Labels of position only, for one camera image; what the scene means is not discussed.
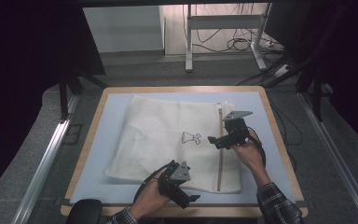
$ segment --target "table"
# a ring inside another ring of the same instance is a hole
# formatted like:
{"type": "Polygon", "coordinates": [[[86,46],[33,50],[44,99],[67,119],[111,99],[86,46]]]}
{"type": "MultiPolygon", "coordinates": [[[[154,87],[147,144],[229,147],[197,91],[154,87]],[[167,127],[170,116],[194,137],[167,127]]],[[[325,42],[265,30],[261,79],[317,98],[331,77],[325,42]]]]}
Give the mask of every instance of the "table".
{"type": "MultiPolygon", "coordinates": [[[[268,116],[268,122],[273,132],[273,136],[278,145],[279,153],[281,154],[282,161],[286,173],[289,176],[289,182],[293,190],[296,202],[303,212],[303,216],[308,214],[308,208],[305,206],[304,198],[301,193],[301,189],[297,183],[296,175],[292,169],[291,162],[287,155],[284,143],[282,141],[276,120],[273,116],[272,109],[269,105],[268,97],[261,87],[134,87],[134,88],[107,88],[103,92],[100,103],[94,115],[93,121],[89,128],[89,132],[82,148],[82,152],[78,159],[76,169],[69,184],[68,190],[64,199],[69,201],[74,194],[76,184],[81,176],[83,168],[86,164],[86,159],[90,153],[92,141],[96,134],[98,124],[101,120],[105,102],[108,95],[111,93],[154,93],[154,92],[247,92],[257,91],[262,99],[262,104],[266,109],[268,116]]],[[[122,210],[123,205],[109,205],[103,208],[103,216],[111,216],[114,213],[122,210]]],[[[69,204],[62,205],[61,212],[63,215],[68,215],[71,210],[69,204]]],[[[182,209],[176,206],[167,206],[158,211],[155,214],[157,217],[261,217],[262,214],[257,206],[237,206],[237,205],[225,205],[221,206],[190,206],[186,209],[182,209]]]]}

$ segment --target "plaid sleeve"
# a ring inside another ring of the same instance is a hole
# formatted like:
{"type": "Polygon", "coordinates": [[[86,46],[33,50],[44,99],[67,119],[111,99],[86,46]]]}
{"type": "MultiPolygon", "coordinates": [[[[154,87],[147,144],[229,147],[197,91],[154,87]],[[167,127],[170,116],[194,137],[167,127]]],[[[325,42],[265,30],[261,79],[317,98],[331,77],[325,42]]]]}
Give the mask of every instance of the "plaid sleeve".
{"type": "Polygon", "coordinates": [[[267,223],[303,223],[301,210],[274,183],[258,189],[257,200],[267,223]]]}
{"type": "Polygon", "coordinates": [[[131,215],[130,209],[125,208],[121,212],[112,215],[105,224],[138,224],[138,222],[131,215]]]}

